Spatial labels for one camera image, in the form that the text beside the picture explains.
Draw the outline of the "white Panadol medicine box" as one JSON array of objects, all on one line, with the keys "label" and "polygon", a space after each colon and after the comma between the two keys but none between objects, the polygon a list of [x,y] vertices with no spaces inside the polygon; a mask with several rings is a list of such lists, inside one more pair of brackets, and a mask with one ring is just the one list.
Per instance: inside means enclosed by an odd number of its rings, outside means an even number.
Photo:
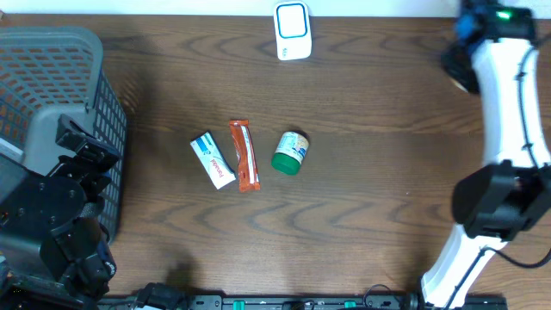
[{"label": "white Panadol medicine box", "polygon": [[236,180],[235,172],[226,162],[210,132],[193,139],[190,146],[216,189],[221,189]]}]

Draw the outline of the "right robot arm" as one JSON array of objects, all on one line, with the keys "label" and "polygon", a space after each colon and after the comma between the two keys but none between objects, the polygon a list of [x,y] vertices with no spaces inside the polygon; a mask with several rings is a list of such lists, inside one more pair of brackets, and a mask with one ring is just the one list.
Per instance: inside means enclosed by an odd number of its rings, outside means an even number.
[{"label": "right robot arm", "polygon": [[454,225],[405,309],[484,309],[467,293],[494,256],[531,229],[550,207],[550,153],[541,124],[537,59],[543,38],[531,9],[463,0],[455,41],[441,64],[463,90],[480,97],[482,167],[454,187]]}]

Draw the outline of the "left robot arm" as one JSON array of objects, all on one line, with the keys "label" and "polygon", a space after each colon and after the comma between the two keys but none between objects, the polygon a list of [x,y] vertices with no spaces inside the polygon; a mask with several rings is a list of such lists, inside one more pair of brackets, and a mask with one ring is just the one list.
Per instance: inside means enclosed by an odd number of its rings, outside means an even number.
[{"label": "left robot arm", "polygon": [[97,218],[121,155],[68,115],[55,142],[75,155],[46,175],[1,157],[3,309],[95,309],[117,270]]}]

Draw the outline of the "green lid white jar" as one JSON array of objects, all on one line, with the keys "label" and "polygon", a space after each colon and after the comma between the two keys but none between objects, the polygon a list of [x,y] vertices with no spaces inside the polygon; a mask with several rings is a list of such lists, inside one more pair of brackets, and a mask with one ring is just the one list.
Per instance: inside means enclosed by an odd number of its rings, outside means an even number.
[{"label": "green lid white jar", "polygon": [[275,149],[271,165],[277,171],[294,176],[306,157],[309,148],[308,139],[297,132],[285,132]]}]

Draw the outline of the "orange snack bar wrapper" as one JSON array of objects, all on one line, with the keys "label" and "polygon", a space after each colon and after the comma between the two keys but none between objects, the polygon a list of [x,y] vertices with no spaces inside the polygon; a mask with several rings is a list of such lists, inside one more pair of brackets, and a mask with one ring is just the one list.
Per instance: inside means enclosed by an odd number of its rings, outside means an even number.
[{"label": "orange snack bar wrapper", "polygon": [[238,157],[238,188],[242,193],[261,189],[254,146],[248,126],[248,120],[229,121]]}]

